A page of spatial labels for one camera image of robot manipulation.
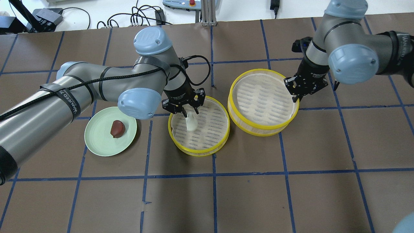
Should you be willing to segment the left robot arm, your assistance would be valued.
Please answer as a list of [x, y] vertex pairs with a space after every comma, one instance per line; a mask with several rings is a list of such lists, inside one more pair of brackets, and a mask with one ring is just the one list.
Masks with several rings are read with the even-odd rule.
[[123, 114], [139, 120], [153, 117], [159, 105], [172, 114], [186, 115], [184, 105], [198, 112], [205, 90], [194, 89], [200, 84], [188, 77], [185, 58], [177, 56], [167, 33], [146, 27], [133, 45], [139, 57], [132, 69], [65, 62], [56, 81], [1, 114], [1, 184], [98, 99], [115, 102]]

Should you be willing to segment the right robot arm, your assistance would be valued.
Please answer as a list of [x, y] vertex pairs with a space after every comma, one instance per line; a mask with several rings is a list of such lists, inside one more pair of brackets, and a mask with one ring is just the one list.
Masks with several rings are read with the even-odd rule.
[[285, 78], [292, 101], [314, 94], [335, 78], [334, 88], [362, 83], [374, 75], [402, 75], [413, 87], [413, 36], [400, 31], [364, 32], [365, 0], [331, 0], [313, 37], [296, 40], [293, 52], [303, 54], [294, 76]]

